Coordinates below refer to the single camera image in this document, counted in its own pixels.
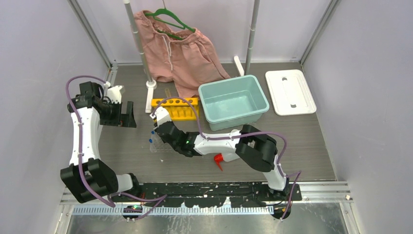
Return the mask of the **clear test tube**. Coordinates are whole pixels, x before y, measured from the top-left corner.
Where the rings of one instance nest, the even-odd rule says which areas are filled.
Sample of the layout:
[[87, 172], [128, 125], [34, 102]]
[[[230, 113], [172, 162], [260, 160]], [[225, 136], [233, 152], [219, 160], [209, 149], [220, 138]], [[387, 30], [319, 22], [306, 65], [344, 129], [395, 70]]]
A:
[[172, 97], [169, 88], [165, 88], [165, 94], [166, 94], [166, 98], [171, 98]]

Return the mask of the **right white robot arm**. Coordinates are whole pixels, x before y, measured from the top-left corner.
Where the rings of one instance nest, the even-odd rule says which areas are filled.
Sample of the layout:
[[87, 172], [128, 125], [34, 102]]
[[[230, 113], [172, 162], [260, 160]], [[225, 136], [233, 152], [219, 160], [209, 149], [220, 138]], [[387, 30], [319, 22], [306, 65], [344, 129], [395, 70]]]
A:
[[154, 132], [163, 143], [186, 157], [219, 154], [226, 162], [240, 158], [250, 168], [264, 174], [274, 199], [283, 200], [289, 194], [289, 178], [280, 164], [287, 144], [278, 151], [277, 142], [272, 138], [274, 132], [262, 132], [249, 124], [227, 134], [184, 132], [172, 121], [156, 122]]

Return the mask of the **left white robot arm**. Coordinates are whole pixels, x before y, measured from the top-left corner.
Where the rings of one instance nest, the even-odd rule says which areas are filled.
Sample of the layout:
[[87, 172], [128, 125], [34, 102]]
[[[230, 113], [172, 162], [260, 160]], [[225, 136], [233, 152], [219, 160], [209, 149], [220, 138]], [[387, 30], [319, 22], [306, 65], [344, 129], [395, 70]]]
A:
[[100, 157], [101, 126], [136, 127], [133, 102], [128, 101], [126, 112], [121, 112], [124, 86], [105, 86], [107, 91], [95, 82], [81, 83], [80, 93], [67, 105], [74, 126], [73, 152], [69, 166], [61, 169], [60, 178], [79, 203], [103, 201], [110, 195], [137, 201], [142, 195], [134, 174], [118, 175]]

